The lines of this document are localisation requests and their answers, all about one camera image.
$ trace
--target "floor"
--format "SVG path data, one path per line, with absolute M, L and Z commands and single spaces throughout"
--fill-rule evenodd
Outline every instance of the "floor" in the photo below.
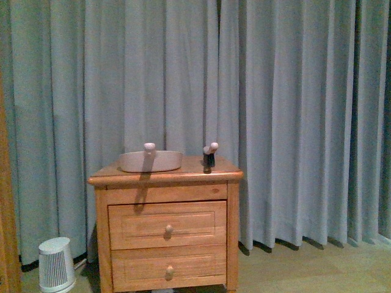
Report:
M 96 264 L 76 270 L 70 293 L 99 293 Z M 23 292 L 38 289 L 38 269 L 24 273 Z M 224 293 L 223 286 L 182 288 L 180 293 Z M 238 293 L 391 293 L 391 244 L 382 241 L 320 245 L 305 239 L 300 248 L 279 241 L 272 252 L 261 244 L 239 251 Z

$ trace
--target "nightstand top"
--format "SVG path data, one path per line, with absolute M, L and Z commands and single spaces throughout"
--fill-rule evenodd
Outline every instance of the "nightstand top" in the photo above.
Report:
M 205 173 L 202 156 L 184 156 L 182 167 L 156 173 L 127 173 L 121 171 L 116 161 L 93 174 L 88 183 L 93 186 L 148 184 L 158 182 L 240 180 L 243 172 L 222 156 L 216 156 L 216 166 Z

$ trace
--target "wooden drawer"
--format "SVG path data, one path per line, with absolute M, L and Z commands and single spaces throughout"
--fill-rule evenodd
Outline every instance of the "wooden drawer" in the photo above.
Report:
M 115 292 L 224 284 L 225 245 L 112 251 Z
M 225 201 L 109 206 L 111 249 L 226 243 Z
M 183 182 L 138 184 L 127 188 L 107 186 L 107 204 L 144 204 L 227 199 L 227 184 L 219 182 Z

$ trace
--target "wooden knob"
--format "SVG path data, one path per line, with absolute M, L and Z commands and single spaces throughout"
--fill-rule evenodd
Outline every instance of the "wooden knob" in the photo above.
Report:
M 166 273 L 169 277 L 172 278 L 172 275 L 174 274 L 174 268 L 172 266 L 168 266 L 167 267 L 167 270 L 166 270 Z
M 173 230 L 174 230 L 174 228 L 173 228 L 173 226 L 171 226 L 170 224 L 168 224 L 168 225 L 166 226 L 166 232 L 167 232 L 167 233 L 172 233 Z

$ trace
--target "drawer knob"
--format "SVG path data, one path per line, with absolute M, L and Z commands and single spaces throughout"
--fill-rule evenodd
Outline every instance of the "drawer knob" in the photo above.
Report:
M 168 224 L 168 225 L 166 226 L 166 232 L 167 232 L 167 233 L 172 233 L 173 230 L 174 230 L 174 228 L 173 228 L 173 226 L 171 226 L 170 224 Z
M 171 280 L 174 276 L 174 268 L 172 266 L 168 266 L 166 270 L 166 279 Z

